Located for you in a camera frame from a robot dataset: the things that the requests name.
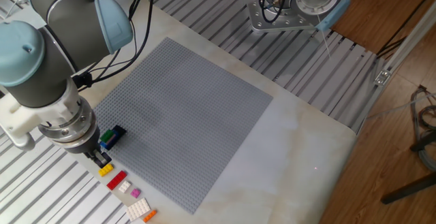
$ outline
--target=lego brick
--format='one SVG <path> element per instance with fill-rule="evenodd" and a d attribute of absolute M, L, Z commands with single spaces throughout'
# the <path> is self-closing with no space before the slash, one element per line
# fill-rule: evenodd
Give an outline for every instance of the lego brick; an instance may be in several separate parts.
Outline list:
<path fill-rule="evenodd" d="M 130 187 L 130 185 L 131 185 L 130 182 L 125 180 L 121 185 L 121 187 L 119 188 L 119 190 L 121 191 L 121 193 L 125 193 L 127 189 Z"/>
<path fill-rule="evenodd" d="M 114 190 L 115 187 L 120 184 L 121 181 L 124 180 L 124 178 L 126 177 L 126 173 L 124 171 L 120 171 L 106 186 L 110 189 L 110 190 Z"/>
<path fill-rule="evenodd" d="M 193 214 L 271 100 L 167 38 L 94 111 L 128 131 L 110 156 Z"/>
<path fill-rule="evenodd" d="M 102 142 L 107 142 L 112 136 L 114 135 L 114 132 L 108 129 L 104 134 L 101 136 L 100 140 Z"/>
<path fill-rule="evenodd" d="M 100 176 L 105 176 L 106 174 L 111 172 L 113 169 L 114 169 L 114 167 L 110 163 L 108 163 L 106 166 L 104 166 L 102 169 L 100 169 L 98 171 L 98 174 L 100 174 Z"/>
<path fill-rule="evenodd" d="M 134 189 L 130 195 L 134 196 L 135 198 L 138 198 L 139 194 L 141 194 L 141 191 L 139 189 Z"/>
<path fill-rule="evenodd" d="M 147 221 L 150 221 L 151 218 L 153 218 L 153 216 L 155 216 L 156 214 L 156 210 L 153 210 L 148 216 L 146 216 L 143 221 L 146 223 Z"/>
<path fill-rule="evenodd" d="M 130 221 L 135 221 L 137 218 L 147 213 L 148 211 L 150 211 L 150 206 L 147 203 L 147 201 L 143 198 L 140 201 L 128 207 L 125 212 L 129 216 Z"/>
<path fill-rule="evenodd" d="M 106 150 L 110 150 L 127 131 L 123 129 L 121 126 L 115 125 L 115 127 L 112 129 L 111 132 L 112 132 L 112 137 L 110 137 L 106 141 L 100 142 L 100 146 L 102 146 Z"/>

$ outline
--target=white bracket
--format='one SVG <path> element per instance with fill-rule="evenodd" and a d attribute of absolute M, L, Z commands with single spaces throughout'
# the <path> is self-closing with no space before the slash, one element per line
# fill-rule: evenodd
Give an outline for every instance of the white bracket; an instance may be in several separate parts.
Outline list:
<path fill-rule="evenodd" d="M 62 97 L 43 108 L 22 106 L 9 93 L 0 99 L 0 127 L 16 147 L 32 150 L 35 147 L 35 140 L 29 132 L 46 121 L 62 125 L 71 120 L 79 109 L 78 100 L 78 91 L 71 78 Z"/>

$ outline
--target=white cable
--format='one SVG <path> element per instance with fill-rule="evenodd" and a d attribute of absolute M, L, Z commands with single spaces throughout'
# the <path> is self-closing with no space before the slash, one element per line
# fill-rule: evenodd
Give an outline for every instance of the white cable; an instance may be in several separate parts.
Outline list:
<path fill-rule="evenodd" d="M 417 103 L 418 101 L 422 101 L 423 99 L 427 99 L 427 98 L 432 97 L 432 96 L 435 96 L 435 95 L 436 95 L 436 93 L 431 93 L 431 94 L 426 95 L 426 96 L 424 96 L 424 97 L 421 97 L 421 98 L 415 99 L 415 100 L 413 100 L 413 101 L 411 101 L 411 102 L 409 102 L 409 103 L 407 103 L 407 104 L 404 104 L 404 105 L 402 105 L 402 106 L 399 106 L 399 107 L 396 107 L 396 108 L 393 108 L 393 109 L 390 109 L 390 110 L 387 110 L 387 111 L 384 111 L 384 112 L 379 112 L 379 113 L 377 113 L 377 114 L 374 114 L 373 116 L 369 116 L 367 119 L 376 118 L 376 117 L 378 117 L 378 116 L 385 115 L 385 114 L 387 114 L 387 113 L 394 112 L 394 111 L 400 110 L 400 109 L 402 109 L 402 108 L 406 108 L 407 106 L 410 106 L 410 105 L 413 104 L 413 103 Z"/>
<path fill-rule="evenodd" d="M 17 4 L 18 0 L 15 0 L 13 6 L 11 7 L 11 9 L 7 12 L 5 19 L 9 16 L 9 14 L 11 14 L 12 9 L 14 9 L 15 5 Z"/>
<path fill-rule="evenodd" d="M 318 17 L 318 21 L 321 23 L 320 15 L 316 15 L 316 16 Z M 328 44 L 327 44 L 326 36 L 324 35 L 324 31 L 321 31 L 321 34 L 322 34 L 322 38 L 324 39 L 324 43 L 326 44 L 328 58 L 330 60 L 332 56 L 330 55 L 330 50 L 328 49 Z"/>

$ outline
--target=red lego brick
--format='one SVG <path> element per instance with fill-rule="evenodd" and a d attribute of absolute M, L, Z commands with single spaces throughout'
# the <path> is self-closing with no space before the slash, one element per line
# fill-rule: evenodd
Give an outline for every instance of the red lego brick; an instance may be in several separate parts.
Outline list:
<path fill-rule="evenodd" d="M 124 180 L 126 175 L 127 174 L 121 170 L 106 186 L 108 186 L 110 190 L 114 190 L 115 187 Z"/>

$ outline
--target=pink lego brick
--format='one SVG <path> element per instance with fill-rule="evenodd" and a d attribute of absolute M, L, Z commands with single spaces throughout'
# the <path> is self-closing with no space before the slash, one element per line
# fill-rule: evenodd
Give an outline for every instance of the pink lego brick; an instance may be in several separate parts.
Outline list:
<path fill-rule="evenodd" d="M 141 193 L 141 191 L 139 189 L 134 189 L 130 195 L 134 196 L 135 198 L 138 198 L 139 194 Z"/>

